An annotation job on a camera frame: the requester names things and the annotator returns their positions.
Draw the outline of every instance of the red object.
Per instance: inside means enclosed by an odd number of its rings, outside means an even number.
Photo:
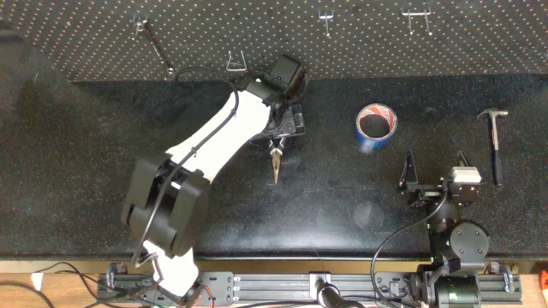
[[[540,289],[548,290],[548,272],[545,269],[540,273]]]

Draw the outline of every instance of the hammer head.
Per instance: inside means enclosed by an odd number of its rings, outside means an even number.
[[[481,111],[481,113],[478,115],[478,117],[487,114],[491,117],[497,117],[497,116],[507,116],[508,111],[507,110],[498,110],[497,108],[487,108],[486,110]]]

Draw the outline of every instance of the orange object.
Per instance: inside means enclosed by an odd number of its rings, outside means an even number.
[[[545,298],[546,307],[548,307],[548,272],[544,269],[540,273],[540,289],[542,290],[542,296]]]

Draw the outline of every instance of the wooden surface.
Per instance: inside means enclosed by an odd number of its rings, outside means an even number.
[[[89,276],[94,279],[97,279],[98,277],[97,274],[90,274]],[[30,274],[0,274],[0,282],[19,282],[30,287],[33,286]],[[90,285],[95,292],[97,288],[94,286],[94,283],[90,282]],[[523,296],[521,298],[523,305],[484,305],[484,307],[546,307],[542,293],[540,292],[539,277],[537,275],[521,275],[521,285],[523,286]],[[80,277],[77,275],[44,274],[41,291],[56,308],[81,308],[95,302],[95,299],[88,293],[82,284]],[[18,287],[0,287],[0,307],[43,308],[47,307],[47,305],[38,295],[25,289]]]

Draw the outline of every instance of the roll of tape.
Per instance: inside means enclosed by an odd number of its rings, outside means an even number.
[[[362,127],[360,124],[361,119],[366,116],[377,115],[382,116],[388,123],[389,131],[382,137],[371,137],[364,132],[367,131],[367,127]],[[386,145],[397,128],[397,117],[394,110],[383,104],[370,104],[364,107],[356,117],[356,139],[361,145],[362,149],[379,148]]]

